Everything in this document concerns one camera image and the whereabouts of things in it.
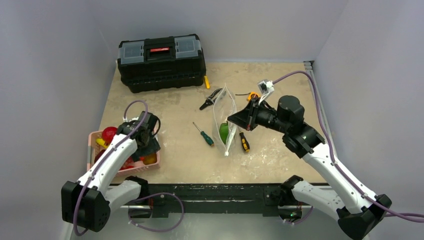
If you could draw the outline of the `red toy apple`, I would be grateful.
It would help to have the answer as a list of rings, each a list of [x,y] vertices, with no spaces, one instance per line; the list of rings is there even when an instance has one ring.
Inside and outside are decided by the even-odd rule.
[[[116,135],[117,128],[114,126],[108,126],[106,127],[102,133],[101,133],[101,139],[104,141],[105,144],[110,144]]]

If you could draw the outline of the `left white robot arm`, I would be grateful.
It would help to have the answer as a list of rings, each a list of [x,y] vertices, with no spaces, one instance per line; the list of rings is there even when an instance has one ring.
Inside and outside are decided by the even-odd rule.
[[[62,220],[75,228],[99,232],[111,213],[124,204],[146,203],[147,181],[140,177],[130,176],[116,189],[108,187],[128,159],[139,161],[161,149],[157,139],[160,126],[160,119],[145,111],[122,123],[95,164],[77,181],[67,181],[61,188]]]

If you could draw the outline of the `green toy pepper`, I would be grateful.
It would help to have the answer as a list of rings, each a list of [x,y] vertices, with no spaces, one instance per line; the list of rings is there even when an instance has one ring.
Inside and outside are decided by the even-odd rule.
[[[229,124],[228,122],[223,122],[219,125],[219,137],[221,139],[221,141],[223,142],[224,145],[227,144],[227,138],[229,136]]]

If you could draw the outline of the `yellow toy banana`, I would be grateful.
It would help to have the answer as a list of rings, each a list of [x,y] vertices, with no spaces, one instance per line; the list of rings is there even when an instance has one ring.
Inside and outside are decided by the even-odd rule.
[[[109,144],[105,142],[102,138],[97,138],[95,142],[104,149],[107,149]]]

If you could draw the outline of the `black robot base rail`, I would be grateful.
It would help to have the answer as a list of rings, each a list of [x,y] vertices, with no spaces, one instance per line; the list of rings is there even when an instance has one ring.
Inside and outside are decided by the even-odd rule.
[[[279,183],[149,184],[146,200],[127,203],[136,218],[167,218],[169,214],[260,214],[299,220],[310,205],[288,196]]]

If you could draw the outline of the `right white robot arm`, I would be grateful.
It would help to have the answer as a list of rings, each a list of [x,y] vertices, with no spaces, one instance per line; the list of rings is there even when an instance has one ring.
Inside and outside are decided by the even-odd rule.
[[[337,221],[352,240],[362,240],[386,215],[392,201],[365,187],[331,153],[330,145],[319,132],[305,123],[305,109],[292,95],[279,98],[276,109],[253,98],[247,106],[227,120],[244,130],[262,126],[282,133],[282,142],[292,153],[313,167],[331,186],[326,192],[293,175],[280,186],[280,205],[303,202]]]

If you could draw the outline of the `clear zip top bag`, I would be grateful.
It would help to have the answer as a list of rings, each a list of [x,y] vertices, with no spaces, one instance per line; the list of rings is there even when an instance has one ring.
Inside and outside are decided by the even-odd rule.
[[[222,91],[217,95],[217,99],[212,106],[212,139],[218,151],[225,157],[228,157],[234,148],[237,134],[237,126],[227,121],[227,117],[237,112],[236,99],[233,92],[225,84]],[[228,122],[229,135],[226,144],[223,144],[219,135],[221,123]]]

